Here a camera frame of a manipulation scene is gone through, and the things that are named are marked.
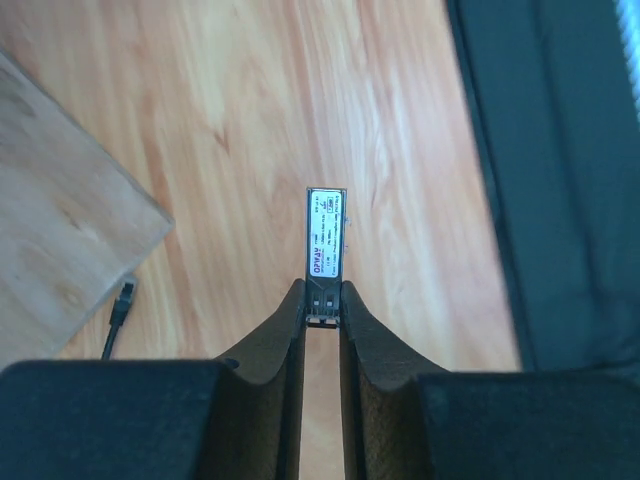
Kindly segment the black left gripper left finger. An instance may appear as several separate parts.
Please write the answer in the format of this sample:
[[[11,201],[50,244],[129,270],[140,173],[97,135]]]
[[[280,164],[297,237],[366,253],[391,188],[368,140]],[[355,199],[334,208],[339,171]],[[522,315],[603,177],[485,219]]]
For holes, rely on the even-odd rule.
[[[213,359],[24,361],[1,374],[5,479],[295,479],[305,285]]]

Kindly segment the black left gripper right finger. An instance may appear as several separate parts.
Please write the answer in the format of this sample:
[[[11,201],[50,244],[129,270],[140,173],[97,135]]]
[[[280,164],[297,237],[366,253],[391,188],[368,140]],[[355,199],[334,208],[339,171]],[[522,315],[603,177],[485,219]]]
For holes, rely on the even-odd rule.
[[[450,372],[341,291],[349,479],[635,479],[639,388],[593,371]]]

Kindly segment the silver SFP module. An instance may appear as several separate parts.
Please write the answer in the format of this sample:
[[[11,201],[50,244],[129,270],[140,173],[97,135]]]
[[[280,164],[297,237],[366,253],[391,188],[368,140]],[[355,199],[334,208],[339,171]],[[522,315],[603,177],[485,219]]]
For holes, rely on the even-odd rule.
[[[340,326],[346,200],[346,189],[307,189],[305,311],[310,328]]]

